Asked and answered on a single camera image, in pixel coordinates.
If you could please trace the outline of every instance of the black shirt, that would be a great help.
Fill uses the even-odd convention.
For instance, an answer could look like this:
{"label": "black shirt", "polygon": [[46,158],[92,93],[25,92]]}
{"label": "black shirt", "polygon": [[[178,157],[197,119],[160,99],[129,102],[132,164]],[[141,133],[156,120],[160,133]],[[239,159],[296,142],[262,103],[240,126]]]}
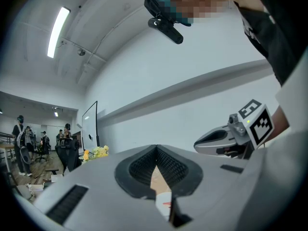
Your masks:
{"label": "black shirt", "polygon": [[[22,131],[24,128],[23,125],[20,125],[20,130]],[[12,132],[13,135],[15,135],[15,142],[16,142],[16,138],[18,137],[19,135],[19,129],[18,129],[18,126],[15,125],[14,128],[13,128],[13,132]]]}
{"label": "black shirt", "polygon": [[283,85],[308,45],[306,0],[261,0],[268,13],[239,8],[245,34]]}

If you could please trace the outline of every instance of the desk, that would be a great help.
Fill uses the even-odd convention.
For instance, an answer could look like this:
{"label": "desk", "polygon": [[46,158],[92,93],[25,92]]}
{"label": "desk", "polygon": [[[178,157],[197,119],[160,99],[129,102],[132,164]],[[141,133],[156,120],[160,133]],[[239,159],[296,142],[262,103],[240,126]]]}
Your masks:
{"label": "desk", "polygon": [[0,149],[4,151],[4,158],[8,172],[10,172],[9,161],[8,161],[8,150],[14,149],[13,144],[0,144]]}

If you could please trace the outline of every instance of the ceiling light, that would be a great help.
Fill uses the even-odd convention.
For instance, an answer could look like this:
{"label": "ceiling light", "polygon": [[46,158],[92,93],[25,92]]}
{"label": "ceiling light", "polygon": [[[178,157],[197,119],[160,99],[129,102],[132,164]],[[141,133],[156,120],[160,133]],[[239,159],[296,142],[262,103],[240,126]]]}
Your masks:
{"label": "ceiling light", "polygon": [[48,46],[48,52],[47,52],[47,55],[51,58],[54,57],[54,51],[56,50],[56,45],[58,42],[60,32],[62,30],[64,22],[67,19],[69,13],[70,11],[67,8],[62,7],[53,25],[53,29],[52,29],[50,41],[49,41],[49,46]]}

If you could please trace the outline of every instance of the ceiling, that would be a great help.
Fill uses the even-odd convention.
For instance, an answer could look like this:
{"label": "ceiling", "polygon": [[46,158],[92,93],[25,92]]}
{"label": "ceiling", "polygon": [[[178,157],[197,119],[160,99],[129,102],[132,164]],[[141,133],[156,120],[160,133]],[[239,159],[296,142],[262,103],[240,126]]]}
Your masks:
{"label": "ceiling", "polygon": [[19,108],[27,108],[27,109],[36,110],[36,112],[40,112],[40,113],[53,114],[53,112],[58,112],[60,116],[67,116],[67,117],[73,117],[74,115],[76,115],[76,110],[73,110],[73,109],[68,109],[68,108],[63,108],[63,107],[50,105],[46,103],[36,102],[33,100],[13,96],[13,95],[4,93],[2,91],[0,91],[0,103],[2,106],[11,107],[12,105],[14,105]]}
{"label": "ceiling", "polygon": [[[26,78],[45,76],[86,87],[125,43],[148,28],[151,15],[143,2],[30,0],[12,27],[1,69]],[[61,7],[71,13],[52,59],[47,49]],[[86,50],[84,56],[77,54],[80,48]]]}

